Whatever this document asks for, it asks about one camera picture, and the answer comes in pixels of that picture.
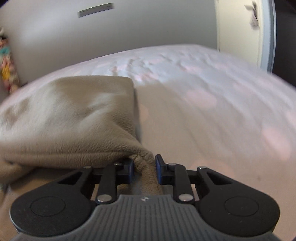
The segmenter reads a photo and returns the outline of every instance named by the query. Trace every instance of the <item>white bedsheet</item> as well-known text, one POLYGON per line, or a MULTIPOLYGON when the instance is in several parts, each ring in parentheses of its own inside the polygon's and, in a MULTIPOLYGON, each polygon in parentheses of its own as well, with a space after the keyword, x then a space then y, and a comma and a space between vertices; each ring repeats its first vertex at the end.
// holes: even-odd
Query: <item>white bedsheet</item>
POLYGON ((130 77, 142 144, 165 162, 205 165, 271 195, 275 234, 296 236, 296 91, 281 79, 198 45, 149 47, 66 67, 28 84, 0 108, 58 77, 130 77))

